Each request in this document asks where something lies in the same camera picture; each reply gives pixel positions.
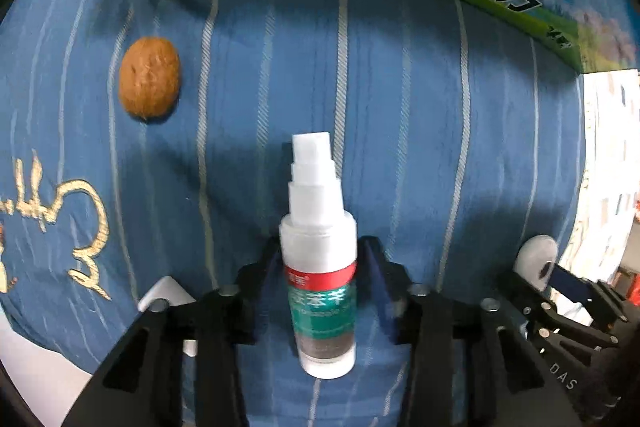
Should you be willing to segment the white spray bottle green label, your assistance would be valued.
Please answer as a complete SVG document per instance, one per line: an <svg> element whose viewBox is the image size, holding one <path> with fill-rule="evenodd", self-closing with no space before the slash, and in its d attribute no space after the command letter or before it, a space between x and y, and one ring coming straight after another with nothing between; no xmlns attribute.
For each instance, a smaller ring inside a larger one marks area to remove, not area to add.
<svg viewBox="0 0 640 427"><path fill-rule="evenodd" d="M288 214L279 227L298 357L314 378L356 361L357 223L345 210L329 133L292 136Z"/></svg>

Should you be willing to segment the round white jar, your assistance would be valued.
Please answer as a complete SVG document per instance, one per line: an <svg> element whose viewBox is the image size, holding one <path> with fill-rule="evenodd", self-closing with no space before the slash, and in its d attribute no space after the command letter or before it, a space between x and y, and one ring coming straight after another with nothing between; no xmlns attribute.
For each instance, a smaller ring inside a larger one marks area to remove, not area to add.
<svg viewBox="0 0 640 427"><path fill-rule="evenodd" d="M548 287L558 251L558 243L553 237L544 234L533 236L518 251L513 271L536 291L544 291Z"/></svg>

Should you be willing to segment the white rectangular eraser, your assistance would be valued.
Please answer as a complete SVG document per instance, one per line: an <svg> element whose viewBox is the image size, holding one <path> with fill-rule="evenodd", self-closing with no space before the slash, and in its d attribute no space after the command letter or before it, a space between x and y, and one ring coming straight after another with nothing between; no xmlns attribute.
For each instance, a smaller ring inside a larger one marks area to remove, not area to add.
<svg viewBox="0 0 640 427"><path fill-rule="evenodd" d="M137 364L142 379L167 371L180 373L181 357L195 359L198 340L193 314L198 303L172 277L162 277L142 297L139 315L131 324L108 363L128 359Z"/></svg>

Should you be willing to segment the checkered white blue cloth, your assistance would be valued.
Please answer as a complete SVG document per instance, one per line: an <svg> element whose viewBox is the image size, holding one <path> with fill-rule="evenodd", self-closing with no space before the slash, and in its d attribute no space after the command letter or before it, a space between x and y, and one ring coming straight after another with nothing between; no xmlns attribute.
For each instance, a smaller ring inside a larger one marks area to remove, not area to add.
<svg viewBox="0 0 640 427"><path fill-rule="evenodd" d="M563 268L609 281L623 260L639 193L639 72L584 77L585 168Z"/></svg>

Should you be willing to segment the blue striped bedspread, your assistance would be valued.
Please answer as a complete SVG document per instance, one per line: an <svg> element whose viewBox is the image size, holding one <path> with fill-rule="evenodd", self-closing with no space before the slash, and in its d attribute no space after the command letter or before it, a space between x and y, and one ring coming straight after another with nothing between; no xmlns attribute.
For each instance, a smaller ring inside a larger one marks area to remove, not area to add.
<svg viewBox="0 0 640 427"><path fill-rule="evenodd" d="M181 89L130 116L119 69L168 39ZM329 132L346 208L414 281L475 303L530 236L570 236L582 80L458 0L14 0L1 24L1 194L15 334L94 371L165 275L194 297L288 210L292 136Z"/></svg>

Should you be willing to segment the brown walnut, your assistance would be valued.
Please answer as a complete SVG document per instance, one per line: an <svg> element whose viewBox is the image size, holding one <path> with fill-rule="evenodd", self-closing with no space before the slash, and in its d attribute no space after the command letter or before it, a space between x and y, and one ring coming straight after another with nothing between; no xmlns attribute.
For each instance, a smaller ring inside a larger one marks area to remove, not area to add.
<svg viewBox="0 0 640 427"><path fill-rule="evenodd" d="M118 97L130 116L165 118L176 105L180 89L180 56L168 39L142 37L122 57Z"/></svg>

